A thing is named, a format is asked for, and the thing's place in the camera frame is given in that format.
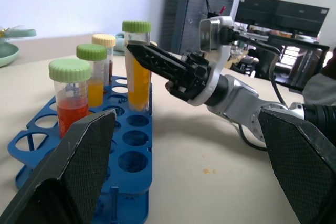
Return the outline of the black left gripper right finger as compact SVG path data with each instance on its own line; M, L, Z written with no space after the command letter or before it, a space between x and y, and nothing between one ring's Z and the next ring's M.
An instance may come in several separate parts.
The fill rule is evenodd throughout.
M300 223L335 223L335 146L310 122L261 110L274 174Z

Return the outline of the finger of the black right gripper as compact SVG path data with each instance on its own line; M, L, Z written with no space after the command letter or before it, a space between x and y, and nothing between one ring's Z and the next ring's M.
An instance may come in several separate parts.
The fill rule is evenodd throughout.
M186 63L157 46L128 44L127 50L143 68L168 80L184 80L189 75Z

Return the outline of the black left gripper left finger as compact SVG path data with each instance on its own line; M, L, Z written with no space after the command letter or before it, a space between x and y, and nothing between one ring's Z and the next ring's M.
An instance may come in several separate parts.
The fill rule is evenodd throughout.
M115 110L75 123L1 214L1 223L91 223L108 169Z

